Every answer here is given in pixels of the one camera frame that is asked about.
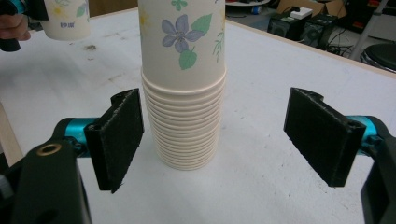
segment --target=white table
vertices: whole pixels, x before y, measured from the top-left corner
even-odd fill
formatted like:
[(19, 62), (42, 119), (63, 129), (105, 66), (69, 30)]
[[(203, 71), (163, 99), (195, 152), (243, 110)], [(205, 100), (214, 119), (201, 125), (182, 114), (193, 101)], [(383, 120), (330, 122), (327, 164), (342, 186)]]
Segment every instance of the white table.
[[(136, 10), (92, 19), (76, 42), (43, 32), (0, 53), (0, 101), (25, 154), (63, 118), (100, 117), (109, 97), (141, 88)], [(99, 191), (90, 159), (78, 159), (95, 224), (363, 223), (360, 192), (372, 160), (358, 157), (346, 187), (328, 188), (283, 132), (290, 87), (322, 94), (345, 115), (372, 115), (396, 134), (396, 79), (234, 23), (226, 25), (228, 80), (218, 152), (182, 172), (153, 148), (146, 132), (115, 194)]]

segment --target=floor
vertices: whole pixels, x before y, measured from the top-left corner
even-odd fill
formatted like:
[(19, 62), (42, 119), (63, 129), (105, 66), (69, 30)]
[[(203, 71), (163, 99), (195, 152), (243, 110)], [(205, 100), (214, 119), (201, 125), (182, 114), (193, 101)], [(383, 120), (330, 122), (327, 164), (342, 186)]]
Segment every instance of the floor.
[[(252, 14), (252, 7), (226, 7), (227, 20), (235, 21), (246, 26), (250, 26), (262, 31), (267, 31), (268, 23), (271, 15), (276, 13), (276, 10), (269, 7), (262, 7), (261, 12), (258, 15)], [(348, 57), (350, 52), (353, 50), (353, 46), (358, 42), (360, 34), (345, 30), (341, 27), (336, 27), (332, 31), (332, 35), (329, 40), (332, 40), (331, 46), (336, 46), (341, 49), (340, 54), (343, 57)], [(368, 37), (362, 45), (362, 49), (367, 48), (370, 45), (378, 43), (388, 43), (388, 40), (376, 39)]]

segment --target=green leaf print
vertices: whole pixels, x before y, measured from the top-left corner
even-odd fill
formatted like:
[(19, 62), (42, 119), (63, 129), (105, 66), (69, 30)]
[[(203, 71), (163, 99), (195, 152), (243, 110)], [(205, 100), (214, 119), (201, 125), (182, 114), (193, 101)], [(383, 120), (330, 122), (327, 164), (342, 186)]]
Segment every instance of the green leaf print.
[(206, 34), (210, 28), (211, 21), (212, 21), (212, 14), (202, 16), (202, 17), (198, 18), (198, 20), (196, 20), (191, 25), (191, 29), (196, 30), (196, 31), (202, 31), (202, 32), (204, 32), (204, 34)]
[(55, 0), (55, 2), (63, 7), (67, 7), (70, 5), (70, 1), (69, 0)]
[(197, 54), (192, 50), (184, 50), (180, 53), (180, 58), (178, 59), (178, 63), (180, 65), (181, 70), (186, 70), (195, 65), (197, 61)]
[(180, 11), (182, 7), (187, 6), (187, 2), (183, 0), (173, 0), (172, 1), (172, 6), (176, 7), (177, 11)]
[(85, 6), (82, 5), (77, 9), (77, 17), (81, 17), (85, 14)]
[(219, 62), (219, 57), (221, 54), (222, 46), (224, 45), (224, 31), (221, 31), (218, 34), (218, 38), (219, 39), (215, 40), (216, 45), (215, 45), (215, 48), (213, 49), (213, 54), (216, 53), (216, 56), (217, 56), (217, 62)]

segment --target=hand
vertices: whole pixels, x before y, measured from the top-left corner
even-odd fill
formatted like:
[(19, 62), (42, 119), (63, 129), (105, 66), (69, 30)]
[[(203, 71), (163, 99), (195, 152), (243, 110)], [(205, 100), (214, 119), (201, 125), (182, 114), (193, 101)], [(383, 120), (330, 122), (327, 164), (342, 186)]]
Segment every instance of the hand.
[(27, 18), (24, 15), (0, 15), (0, 39), (30, 39)]

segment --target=floral paper cup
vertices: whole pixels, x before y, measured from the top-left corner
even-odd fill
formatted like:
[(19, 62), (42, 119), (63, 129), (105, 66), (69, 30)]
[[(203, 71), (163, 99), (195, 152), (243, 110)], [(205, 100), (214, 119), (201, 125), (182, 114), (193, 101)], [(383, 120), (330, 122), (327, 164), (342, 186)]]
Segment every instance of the floral paper cup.
[(166, 91), (199, 91), (225, 73), (224, 0), (139, 0), (142, 73)]
[(41, 21), (46, 36), (56, 40), (77, 40), (91, 33), (88, 0), (45, 0), (49, 16)]

